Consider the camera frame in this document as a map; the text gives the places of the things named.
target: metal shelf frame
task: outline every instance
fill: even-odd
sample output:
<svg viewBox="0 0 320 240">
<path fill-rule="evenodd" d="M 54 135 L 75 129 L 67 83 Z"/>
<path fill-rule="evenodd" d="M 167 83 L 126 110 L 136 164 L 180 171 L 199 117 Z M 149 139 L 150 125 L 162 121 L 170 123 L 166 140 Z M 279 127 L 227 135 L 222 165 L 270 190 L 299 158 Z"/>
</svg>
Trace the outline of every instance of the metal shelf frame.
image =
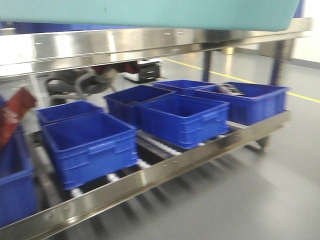
<svg viewBox="0 0 320 240">
<path fill-rule="evenodd" d="M 211 50 L 277 41 L 271 84 L 281 78 L 286 41 L 308 37 L 311 18 L 293 19 L 279 32 L 132 28 L 0 36 L 0 84 L 12 76 L 47 73 L 95 65 L 205 51 L 203 80 L 208 80 Z M 210 140 L 205 145 L 121 177 L 80 196 L 0 229 L 1 240 L 41 240 L 106 211 L 170 179 L 248 143 L 260 140 L 290 119 L 285 111 L 259 123 Z M 148 148 L 148 143 L 138 141 Z M 38 176 L 47 181 L 45 175 Z"/>
<path fill-rule="evenodd" d="M 3 35 L 0 79 L 307 37 L 312 22 L 295 18 L 285 31 L 130 28 Z"/>
<path fill-rule="evenodd" d="M 41 240 L 55 235 L 210 160 L 267 136 L 281 128 L 290 115 L 289 111 L 284 111 L 50 207 L 1 228 L 0 239 Z"/>
</svg>

